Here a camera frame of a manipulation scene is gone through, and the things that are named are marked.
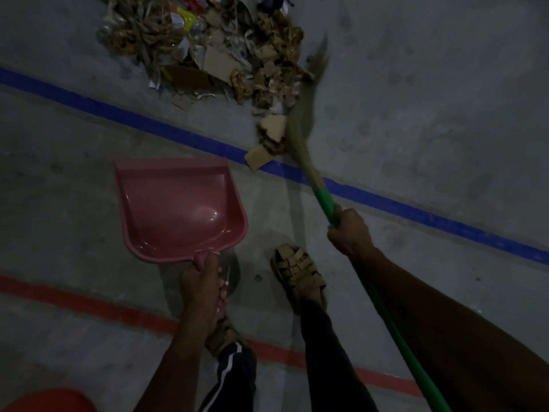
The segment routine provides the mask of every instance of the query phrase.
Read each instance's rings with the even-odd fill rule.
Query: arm
[[[216,323],[221,286],[217,270],[217,257],[211,255],[202,272],[192,268],[182,275],[179,327],[134,412],[194,411],[200,355]]]
[[[328,238],[361,282],[374,284],[395,325],[453,410],[543,410],[549,365],[480,315],[425,284],[374,247],[354,210],[337,207]]]

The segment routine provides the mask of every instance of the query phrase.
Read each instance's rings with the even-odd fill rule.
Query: hand
[[[356,210],[343,210],[336,205],[334,216],[339,220],[339,227],[330,225],[328,229],[328,240],[334,247],[351,261],[372,255],[375,247],[370,231]]]
[[[183,272],[180,278],[182,317],[189,319],[191,316],[194,320],[208,324],[208,333],[226,315],[227,289],[224,280],[219,277],[219,270],[217,256],[210,254],[201,272],[193,266]]]

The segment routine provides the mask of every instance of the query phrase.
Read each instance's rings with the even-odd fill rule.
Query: red line
[[[127,306],[77,293],[61,291],[41,284],[30,284],[3,275],[0,275],[0,292],[161,334],[174,335],[179,324],[173,319],[135,308],[128,308]],[[306,368],[305,355],[302,353],[253,340],[248,340],[248,344],[254,350],[258,359],[274,361],[300,369]],[[355,370],[365,385],[377,386],[407,395],[422,396],[413,380],[389,376],[367,369],[355,368]]]

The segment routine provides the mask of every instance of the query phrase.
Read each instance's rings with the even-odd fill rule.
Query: forearm
[[[194,411],[200,356],[208,329],[199,315],[186,314],[134,412]]]
[[[533,408],[549,401],[549,366],[510,335],[377,249],[362,253],[353,265],[361,281],[374,284],[403,338],[447,400],[461,397],[479,408],[499,405],[502,399]]]

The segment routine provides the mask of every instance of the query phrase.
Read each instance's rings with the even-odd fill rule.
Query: concrete floor
[[[325,29],[331,42],[311,140],[326,176],[549,249],[547,0],[294,1],[304,50]],[[168,93],[148,89],[143,72],[109,57],[94,35],[104,13],[99,1],[4,5],[1,66],[231,145],[255,144],[248,107],[218,98],[183,112]],[[112,161],[203,154],[4,86],[0,121],[5,274],[172,315],[174,283],[122,242]],[[326,240],[326,220],[310,191],[231,168],[250,222],[235,249],[240,275],[229,313],[237,328],[303,351],[298,321],[268,266],[278,244],[297,242],[326,277],[328,310],[352,362],[410,378],[351,266]],[[549,360],[546,266],[339,201],[357,207],[395,262]],[[167,337],[11,297],[0,305],[2,379],[17,371],[13,389],[0,392],[0,407],[56,384],[84,390],[101,411],[129,411],[168,344]],[[95,331],[104,337],[90,338]],[[212,368],[205,360],[201,393]],[[308,408],[303,373],[262,363],[258,386],[260,411]],[[427,409],[415,398],[375,390],[380,410]]]

